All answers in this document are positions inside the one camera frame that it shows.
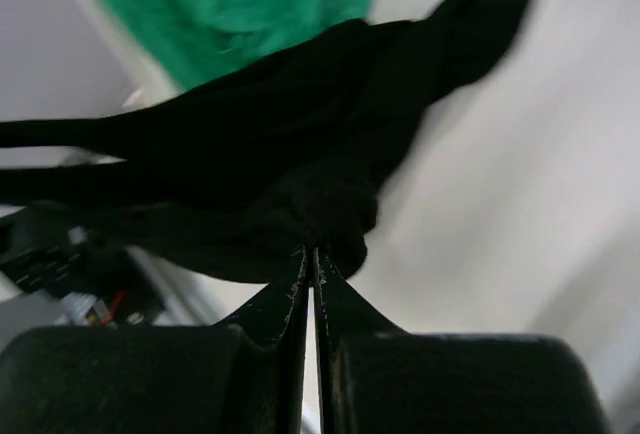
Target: black fabric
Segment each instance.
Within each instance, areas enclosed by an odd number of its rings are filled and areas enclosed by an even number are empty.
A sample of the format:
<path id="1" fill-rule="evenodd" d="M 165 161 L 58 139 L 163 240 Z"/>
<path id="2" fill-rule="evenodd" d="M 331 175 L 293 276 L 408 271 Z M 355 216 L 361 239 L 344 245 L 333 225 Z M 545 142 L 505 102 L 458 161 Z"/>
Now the black fabric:
<path id="1" fill-rule="evenodd" d="M 58 212 L 214 277 L 269 281 L 301 242 L 350 276 L 425 107 L 497 63 L 527 3 L 444 0 L 422 21 L 351 20 L 148 109 L 0 124 L 0 147 L 125 160 L 0 171 L 0 203 Z"/>

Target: crumpled black cloth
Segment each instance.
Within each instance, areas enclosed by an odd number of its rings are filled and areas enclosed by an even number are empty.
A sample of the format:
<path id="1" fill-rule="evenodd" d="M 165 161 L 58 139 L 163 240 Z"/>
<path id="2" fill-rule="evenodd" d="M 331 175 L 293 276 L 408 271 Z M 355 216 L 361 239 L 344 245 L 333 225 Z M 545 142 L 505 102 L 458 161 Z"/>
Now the crumpled black cloth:
<path id="1" fill-rule="evenodd" d="M 528 1 L 444 0 L 417 22 L 351 20 L 147 109 L 2 123 L 0 147 L 124 161 L 2 170 L 0 203 L 222 279 L 268 282 L 300 243 L 329 249 L 348 277 L 425 108 L 487 74 Z"/>

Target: green fabric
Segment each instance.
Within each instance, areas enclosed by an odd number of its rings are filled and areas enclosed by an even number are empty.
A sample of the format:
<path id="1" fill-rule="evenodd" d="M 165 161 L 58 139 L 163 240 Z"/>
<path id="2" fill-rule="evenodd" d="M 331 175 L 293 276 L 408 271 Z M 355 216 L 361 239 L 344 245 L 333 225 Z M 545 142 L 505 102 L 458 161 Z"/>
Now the green fabric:
<path id="1" fill-rule="evenodd" d="M 364 17 L 370 0 L 102 0 L 188 89 Z"/>

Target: black machine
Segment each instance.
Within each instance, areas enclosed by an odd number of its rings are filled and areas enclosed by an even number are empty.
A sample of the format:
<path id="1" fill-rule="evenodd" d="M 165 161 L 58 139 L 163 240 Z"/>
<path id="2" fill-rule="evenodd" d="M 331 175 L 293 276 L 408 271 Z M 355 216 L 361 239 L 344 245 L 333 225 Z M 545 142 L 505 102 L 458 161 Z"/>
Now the black machine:
<path id="1" fill-rule="evenodd" d="M 73 289 L 104 285 L 90 279 Z M 305 246 L 213 326 L 109 322 L 18 336 L 0 356 L 0 432 L 297 434 L 310 287 L 325 434 L 607 432 L 584 368 L 560 341 L 409 334 L 327 252 Z"/>

